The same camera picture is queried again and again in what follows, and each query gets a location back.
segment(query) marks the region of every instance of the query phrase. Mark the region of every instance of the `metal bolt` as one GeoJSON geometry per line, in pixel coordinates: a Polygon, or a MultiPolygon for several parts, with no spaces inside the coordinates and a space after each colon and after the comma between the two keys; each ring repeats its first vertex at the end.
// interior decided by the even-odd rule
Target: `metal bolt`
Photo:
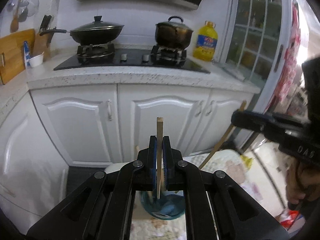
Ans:
{"type": "Polygon", "coordinates": [[[220,179],[223,179],[226,174],[223,171],[216,171],[216,176],[220,179]]]}
{"type": "Polygon", "coordinates": [[[178,165],[179,165],[180,167],[185,167],[185,166],[188,165],[188,162],[186,162],[186,161],[184,161],[184,160],[178,161],[178,165]]]}
{"type": "Polygon", "coordinates": [[[96,179],[102,179],[104,177],[104,172],[103,171],[97,171],[95,174],[94,174],[94,177],[96,179]]]}
{"type": "Polygon", "coordinates": [[[135,167],[141,167],[143,165],[143,162],[142,161],[139,161],[139,160],[136,160],[136,161],[134,161],[133,162],[133,166],[135,166],[135,167]]]}

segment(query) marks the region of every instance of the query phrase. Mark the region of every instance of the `yellow oil bottle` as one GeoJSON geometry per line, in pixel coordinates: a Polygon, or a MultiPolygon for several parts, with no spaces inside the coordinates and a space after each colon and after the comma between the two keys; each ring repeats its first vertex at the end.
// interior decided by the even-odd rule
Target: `yellow oil bottle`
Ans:
{"type": "Polygon", "coordinates": [[[211,61],[217,46],[218,34],[215,23],[206,21],[205,25],[199,29],[196,47],[193,50],[193,57],[211,61]]]}

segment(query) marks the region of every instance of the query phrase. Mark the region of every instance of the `hand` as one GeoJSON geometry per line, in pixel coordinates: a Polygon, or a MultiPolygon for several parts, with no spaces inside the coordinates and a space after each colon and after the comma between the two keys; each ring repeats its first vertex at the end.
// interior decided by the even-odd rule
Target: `hand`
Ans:
{"type": "Polygon", "coordinates": [[[288,169],[286,176],[287,199],[290,203],[295,205],[299,204],[300,200],[306,197],[305,190],[299,187],[296,180],[296,169],[298,165],[298,178],[304,189],[310,185],[315,185],[313,193],[307,200],[313,201],[320,197],[320,169],[307,166],[295,159],[288,169]]]}

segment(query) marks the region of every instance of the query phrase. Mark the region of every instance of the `stove knob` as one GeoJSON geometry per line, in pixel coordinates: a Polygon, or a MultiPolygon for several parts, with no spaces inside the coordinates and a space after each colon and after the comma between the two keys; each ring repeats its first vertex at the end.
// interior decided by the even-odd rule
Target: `stove knob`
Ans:
{"type": "Polygon", "coordinates": [[[121,61],[127,61],[127,54],[121,54],[120,60],[121,61]]]}
{"type": "Polygon", "coordinates": [[[149,61],[149,54],[142,55],[142,62],[148,62],[149,61]]]}

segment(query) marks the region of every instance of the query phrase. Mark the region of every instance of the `pot lid handle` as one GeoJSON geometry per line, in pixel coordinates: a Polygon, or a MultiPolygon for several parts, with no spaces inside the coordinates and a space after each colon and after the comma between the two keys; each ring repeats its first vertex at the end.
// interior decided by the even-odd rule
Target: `pot lid handle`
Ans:
{"type": "Polygon", "coordinates": [[[173,18],[180,19],[181,23],[183,23],[183,18],[180,17],[180,16],[171,16],[171,17],[168,19],[168,22],[170,22],[170,20],[173,19],[173,18]]]}
{"type": "Polygon", "coordinates": [[[102,18],[102,16],[95,16],[94,22],[102,22],[101,18],[102,18]]]}

